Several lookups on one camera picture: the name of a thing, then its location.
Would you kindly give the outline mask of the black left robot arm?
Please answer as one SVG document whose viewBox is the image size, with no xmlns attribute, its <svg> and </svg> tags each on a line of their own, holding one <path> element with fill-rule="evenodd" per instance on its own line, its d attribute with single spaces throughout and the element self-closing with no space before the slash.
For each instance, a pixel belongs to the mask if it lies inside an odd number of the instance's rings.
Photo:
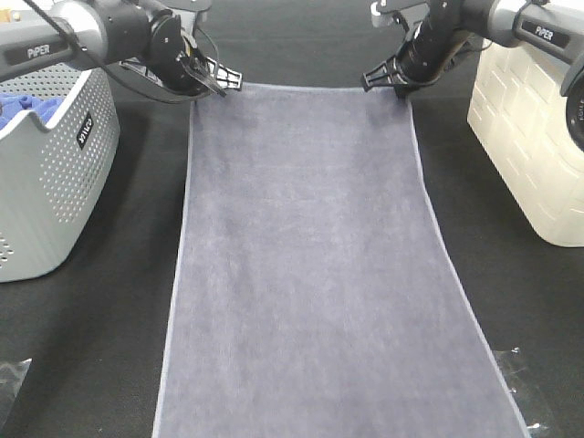
<svg viewBox="0 0 584 438">
<path fill-rule="evenodd" d="M 206 56 L 183 26 L 177 6 L 160 1 L 59 1 L 49 9 L 29 1 L 36 18 L 1 26 L 1 79 L 56 64 L 79 71 L 120 64 L 180 103 L 240 90 L 241 73 Z"/>
</svg>

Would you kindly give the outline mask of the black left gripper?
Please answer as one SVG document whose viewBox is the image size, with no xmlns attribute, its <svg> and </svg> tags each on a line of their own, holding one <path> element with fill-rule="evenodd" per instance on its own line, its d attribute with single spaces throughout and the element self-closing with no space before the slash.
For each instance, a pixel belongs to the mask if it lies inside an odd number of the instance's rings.
<svg viewBox="0 0 584 438">
<path fill-rule="evenodd" d="M 175 13 L 156 17 L 146 51 L 120 66 L 176 96 L 225 97 L 227 91 L 243 86 L 243 75 L 220 62 L 218 47 L 200 20 L 193 18 L 185 29 Z"/>
</svg>

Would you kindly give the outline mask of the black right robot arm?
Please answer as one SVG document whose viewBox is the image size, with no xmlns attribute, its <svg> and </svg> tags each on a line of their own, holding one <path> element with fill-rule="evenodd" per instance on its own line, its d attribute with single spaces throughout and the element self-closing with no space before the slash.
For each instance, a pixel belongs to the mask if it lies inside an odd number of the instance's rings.
<svg viewBox="0 0 584 438">
<path fill-rule="evenodd" d="M 559 94 L 568 133 L 583 144 L 583 4 L 580 1 L 375 1 L 374 26 L 402 27 L 397 51 L 364 73 L 369 91 L 402 97 L 433 85 L 472 35 L 502 47 L 526 43 L 568 65 Z"/>
</svg>

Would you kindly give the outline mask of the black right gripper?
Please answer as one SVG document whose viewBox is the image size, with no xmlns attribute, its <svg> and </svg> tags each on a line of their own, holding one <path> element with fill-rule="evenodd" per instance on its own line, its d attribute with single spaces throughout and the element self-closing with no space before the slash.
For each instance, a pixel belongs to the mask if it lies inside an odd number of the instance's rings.
<svg viewBox="0 0 584 438">
<path fill-rule="evenodd" d="M 398 94 L 433 85 L 471 33 L 453 21 L 426 17 L 397 52 L 361 76 L 365 91 L 393 88 Z"/>
</svg>

